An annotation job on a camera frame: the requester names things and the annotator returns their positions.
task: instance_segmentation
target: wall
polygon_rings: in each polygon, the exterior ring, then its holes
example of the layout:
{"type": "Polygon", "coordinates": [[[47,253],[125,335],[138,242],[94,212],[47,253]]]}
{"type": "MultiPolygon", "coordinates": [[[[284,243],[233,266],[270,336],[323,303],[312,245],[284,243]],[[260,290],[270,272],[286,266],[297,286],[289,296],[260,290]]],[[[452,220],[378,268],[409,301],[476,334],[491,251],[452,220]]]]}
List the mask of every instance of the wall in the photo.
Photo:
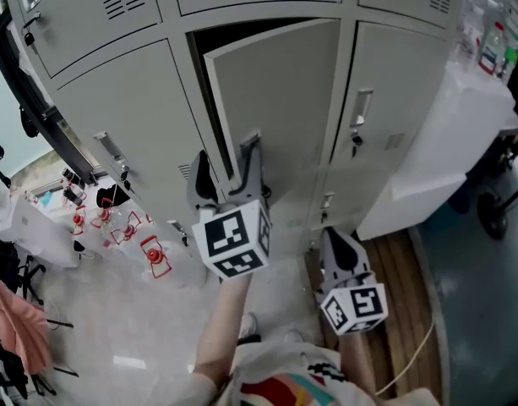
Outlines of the wall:
{"type": "Polygon", "coordinates": [[[19,104],[8,88],[0,71],[0,145],[5,156],[0,161],[0,170],[12,177],[40,156],[52,150],[42,135],[29,138],[22,129],[19,104]]]}

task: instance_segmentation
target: cable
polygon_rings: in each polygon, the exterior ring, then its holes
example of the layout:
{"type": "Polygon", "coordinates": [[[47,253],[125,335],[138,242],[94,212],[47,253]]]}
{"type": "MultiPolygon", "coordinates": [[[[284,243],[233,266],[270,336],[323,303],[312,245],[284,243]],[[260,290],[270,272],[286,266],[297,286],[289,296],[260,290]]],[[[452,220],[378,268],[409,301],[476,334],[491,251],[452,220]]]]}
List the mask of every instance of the cable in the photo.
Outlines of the cable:
{"type": "Polygon", "coordinates": [[[409,368],[411,367],[411,365],[414,363],[414,361],[417,359],[417,356],[418,354],[420,353],[420,351],[422,350],[422,348],[424,347],[424,344],[426,344],[426,342],[428,341],[428,338],[429,336],[431,335],[431,333],[433,332],[433,328],[435,327],[435,319],[432,317],[431,319],[431,326],[429,327],[428,329],[428,333],[426,334],[426,337],[424,337],[424,339],[422,340],[422,342],[420,343],[420,346],[418,346],[418,349],[417,351],[414,353],[414,355],[412,356],[411,360],[409,361],[409,364],[406,365],[406,367],[401,371],[401,373],[399,375],[397,375],[393,381],[391,381],[389,384],[387,384],[384,388],[378,390],[375,395],[378,396],[380,394],[382,394],[384,391],[386,391],[388,388],[390,388],[392,385],[394,385],[397,381],[400,380],[400,378],[405,375],[405,373],[407,372],[407,370],[409,370],[409,368]]]}
{"type": "MultiPolygon", "coordinates": [[[[46,291],[47,291],[47,286],[46,285],[47,285],[47,282],[48,282],[48,273],[49,272],[50,272],[50,270],[45,273],[45,287],[44,287],[43,293],[46,295],[46,297],[48,298],[50,303],[54,306],[54,310],[56,310],[56,314],[57,314],[57,321],[62,321],[62,319],[61,319],[61,317],[59,315],[59,311],[57,309],[56,304],[54,304],[54,301],[52,300],[52,298],[50,296],[48,296],[48,294],[46,293],[46,291]]],[[[49,323],[48,327],[51,329],[51,331],[56,331],[60,327],[60,325],[56,325],[56,327],[52,327],[52,326],[50,326],[50,323],[49,323]]]]}

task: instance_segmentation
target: pink cloth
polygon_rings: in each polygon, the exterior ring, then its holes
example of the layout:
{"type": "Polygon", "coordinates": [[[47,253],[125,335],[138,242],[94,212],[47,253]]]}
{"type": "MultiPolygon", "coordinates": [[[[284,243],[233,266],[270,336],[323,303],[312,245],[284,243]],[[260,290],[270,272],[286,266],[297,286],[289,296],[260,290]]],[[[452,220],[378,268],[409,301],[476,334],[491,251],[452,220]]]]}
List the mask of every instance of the pink cloth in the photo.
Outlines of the pink cloth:
{"type": "Polygon", "coordinates": [[[0,280],[2,346],[22,359],[29,375],[36,375],[52,364],[47,328],[45,312],[11,292],[0,280]]]}

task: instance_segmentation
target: fiducial marker cube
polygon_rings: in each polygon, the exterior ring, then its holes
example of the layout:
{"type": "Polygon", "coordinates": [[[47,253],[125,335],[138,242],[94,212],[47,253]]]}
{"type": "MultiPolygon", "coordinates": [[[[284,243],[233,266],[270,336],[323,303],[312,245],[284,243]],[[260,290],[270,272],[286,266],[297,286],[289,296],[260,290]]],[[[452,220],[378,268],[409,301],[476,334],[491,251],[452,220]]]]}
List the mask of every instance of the fiducial marker cube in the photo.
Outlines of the fiducial marker cube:
{"type": "Polygon", "coordinates": [[[268,266],[270,231],[260,200],[193,225],[202,261],[224,280],[268,266]]]}
{"type": "Polygon", "coordinates": [[[382,283],[334,288],[320,308],[337,335],[369,331],[388,317],[382,283]]]}

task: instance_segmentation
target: floor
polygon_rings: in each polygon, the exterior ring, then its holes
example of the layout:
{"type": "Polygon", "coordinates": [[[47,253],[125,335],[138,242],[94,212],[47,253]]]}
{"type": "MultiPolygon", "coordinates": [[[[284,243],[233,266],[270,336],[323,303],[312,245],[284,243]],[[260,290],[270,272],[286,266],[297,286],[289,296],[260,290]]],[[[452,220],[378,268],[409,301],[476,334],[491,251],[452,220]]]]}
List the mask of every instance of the floor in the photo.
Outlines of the floor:
{"type": "MultiPolygon", "coordinates": [[[[377,282],[385,286],[389,312],[384,323],[363,335],[375,384],[380,390],[390,384],[411,361],[431,327],[432,306],[419,260],[406,230],[367,240],[362,244],[377,282]]],[[[306,254],[306,265],[312,287],[319,288],[324,277],[317,250],[306,254]]],[[[334,348],[337,343],[341,347],[344,341],[351,341],[351,336],[338,338],[323,314],[319,322],[328,348],[334,348]]],[[[346,364],[350,365],[351,357],[345,358],[346,364]]],[[[420,387],[429,389],[439,403],[443,403],[439,344],[435,331],[431,332],[409,370],[379,398],[388,400],[420,387]]]]}
{"type": "MultiPolygon", "coordinates": [[[[489,182],[518,189],[514,171],[489,182]]],[[[452,406],[505,406],[518,398],[518,204],[504,241],[490,239],[476,213],[437,211],[420,228],[442,301],[450,351],[452,406]]]]}
{"type": "MultiPolygon", "coordinates": [[[[145,282],[142,272],[123,257],[84,260],[73,270],[52,267],[37,286],[49,317],[57,319],[54,303],[61,320],[75,325],[50,331],[55,362],[79,373],[49,374],[58,406],[162,405],[167,384],[193,368],[217,277],[209,275],[201,290],[174,290],[162,279],[145,282]]],[[[282,341],[296,327],[306,340],[321,341],[303,260],[271,261],[257,272],[246,306],[266,340],[282,341]]],[[[32,395],[27,404],[50,403],[32,395]]]]}

